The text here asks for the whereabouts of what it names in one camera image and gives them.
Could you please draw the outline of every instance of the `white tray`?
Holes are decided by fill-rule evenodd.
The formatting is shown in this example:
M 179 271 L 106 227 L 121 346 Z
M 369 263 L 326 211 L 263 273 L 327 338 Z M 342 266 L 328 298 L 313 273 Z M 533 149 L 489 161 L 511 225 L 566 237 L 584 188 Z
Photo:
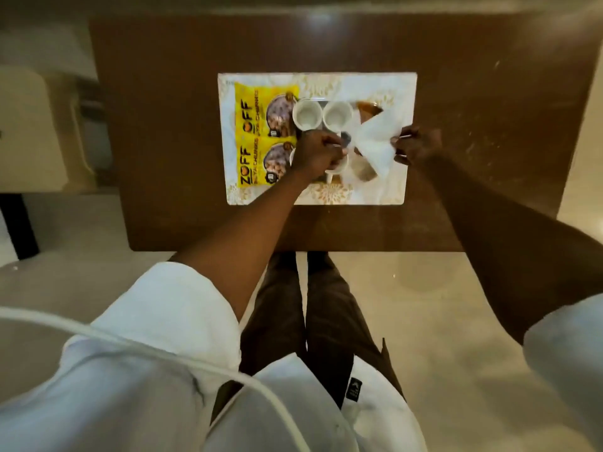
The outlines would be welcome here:
M 219 74 L 220 122 L 226 201 L 230 205 L 249 204 L 270 186 L 237 187 L 237 146 L 235 141 L 235 86 L 284 86 L 297 84 L 300 98 L 341 101 L 369 101 L 383 109 L 392 106 L 405 113 L 404 125 L 412 123 L 416 73 L 272 73 Z M 366 175 L 366 160 L 350 153 L 350 166 L 341 175 L 341 183 L 313 183 L 296 201 L 301 205 L 360 204 L 399 205 L 404 203 L 406 166 L 395 163 L 389 176 L 371 178 Z

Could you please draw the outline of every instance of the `hand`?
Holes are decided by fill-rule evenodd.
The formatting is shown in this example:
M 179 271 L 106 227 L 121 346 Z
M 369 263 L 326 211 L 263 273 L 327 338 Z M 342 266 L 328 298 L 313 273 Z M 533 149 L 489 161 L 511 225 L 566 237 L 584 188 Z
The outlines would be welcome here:
M 440 129 L 424 130 L 416 125 L 404 127 L 399 137 L 391 139 L 391 145 L 396 149 L 394 160 L 405 165 L 416 165 L 444 151 Z
M 297 142 L 291 171 L 304 174 L 308 182 L 312 182 L 347 155 L 343 144 L 344 141 L 335 134 L 321 130 L 306 131 Z

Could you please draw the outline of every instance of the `white sleeve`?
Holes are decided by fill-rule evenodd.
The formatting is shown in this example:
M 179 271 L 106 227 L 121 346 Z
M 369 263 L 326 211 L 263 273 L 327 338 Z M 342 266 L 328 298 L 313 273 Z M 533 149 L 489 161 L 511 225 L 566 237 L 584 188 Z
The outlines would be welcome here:
M 603 294 L 564 306 L 532 326 L 524 337 L 524 356 L 603 450 Z
M 237 370 L 239 323 L 212 282 L 189 266 L 166 261 L 144 273 L 92 325 L 168 352 Z M 65 348 L 80 341 L 71 338 Z M 213 393 L 224 378 L 192 371 L 201 392 Z

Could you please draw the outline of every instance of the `brown table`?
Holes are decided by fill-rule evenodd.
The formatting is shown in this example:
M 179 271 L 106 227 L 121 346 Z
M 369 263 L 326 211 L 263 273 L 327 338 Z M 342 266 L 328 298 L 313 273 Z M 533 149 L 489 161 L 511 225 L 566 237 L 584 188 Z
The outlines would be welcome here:
M 146 17 L 90 30 L 134 250 L 177 250 L 236 212 L 220 72 L 417 72 L 415 121 L 441 127 L 472 174 L 554 216 L 602 31 L 578 14 Z M 461 249 L 412 168 L 404 205 L 297 206 L 279 247 Z

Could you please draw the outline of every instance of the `forearm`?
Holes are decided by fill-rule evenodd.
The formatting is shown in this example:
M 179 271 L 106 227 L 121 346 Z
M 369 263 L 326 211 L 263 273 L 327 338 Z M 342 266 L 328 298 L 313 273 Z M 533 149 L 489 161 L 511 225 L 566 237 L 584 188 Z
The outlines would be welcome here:
M 178 252 L 172 261 L 191 266 L 211 280 L 240 320 L 291 208 L 307 185 L 303 174 L 286 174 L 210 236 Z
M 546 314 L 603 292 L 603 246 L 487 189 L 438 154 L 418 165 L 436 189 L 486 298 L 518 342 Z

